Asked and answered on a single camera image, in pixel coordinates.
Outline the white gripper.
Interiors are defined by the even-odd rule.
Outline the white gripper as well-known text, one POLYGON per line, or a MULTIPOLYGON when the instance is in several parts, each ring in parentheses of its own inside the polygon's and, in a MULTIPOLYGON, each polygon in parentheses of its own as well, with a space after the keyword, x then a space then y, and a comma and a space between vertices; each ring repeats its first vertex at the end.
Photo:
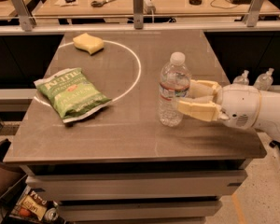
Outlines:
POLYGON ((260 91, 242 84, 231 84, 220 89, 221 86, 216 81, 192 79, 189 88, 191 98, 177 99, 176 110, 202 121, 219 118, 231 128, 252 127, 259 114, 260 91), (216 94, 217 104, 212 97, 216 94))

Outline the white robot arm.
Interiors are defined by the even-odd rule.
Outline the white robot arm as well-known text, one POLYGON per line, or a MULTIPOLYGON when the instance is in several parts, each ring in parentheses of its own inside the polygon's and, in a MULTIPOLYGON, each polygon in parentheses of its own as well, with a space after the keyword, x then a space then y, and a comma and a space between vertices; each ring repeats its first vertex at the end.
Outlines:
POLYGON ((175 109, 203 121, 221 120, 231 128, 253 127, 280 143, 280 92, 253 86, 192 80, 190 98, 176 98, 175 109))

